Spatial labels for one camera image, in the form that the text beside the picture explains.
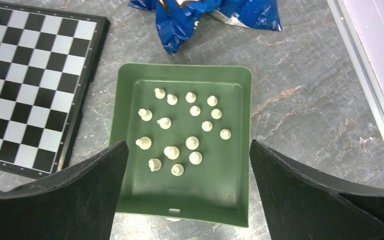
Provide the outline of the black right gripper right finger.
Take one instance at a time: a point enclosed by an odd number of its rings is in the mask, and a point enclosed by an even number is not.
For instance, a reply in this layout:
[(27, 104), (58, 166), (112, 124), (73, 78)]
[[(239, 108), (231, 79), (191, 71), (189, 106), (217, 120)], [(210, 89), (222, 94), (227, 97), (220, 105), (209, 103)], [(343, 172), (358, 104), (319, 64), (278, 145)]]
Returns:
[(348, 181), (253, 140), (250, 163), (273, 240), (384, 240), (384, 189)]

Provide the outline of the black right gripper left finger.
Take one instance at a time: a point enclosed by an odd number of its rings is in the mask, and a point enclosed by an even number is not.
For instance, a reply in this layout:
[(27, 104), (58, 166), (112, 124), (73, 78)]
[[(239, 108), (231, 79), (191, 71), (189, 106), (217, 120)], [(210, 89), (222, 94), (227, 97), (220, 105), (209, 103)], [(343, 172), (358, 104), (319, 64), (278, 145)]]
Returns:
[(41, 179), (0, 190), (0, 240), (108, 240), (129, 156), (125, 141)]

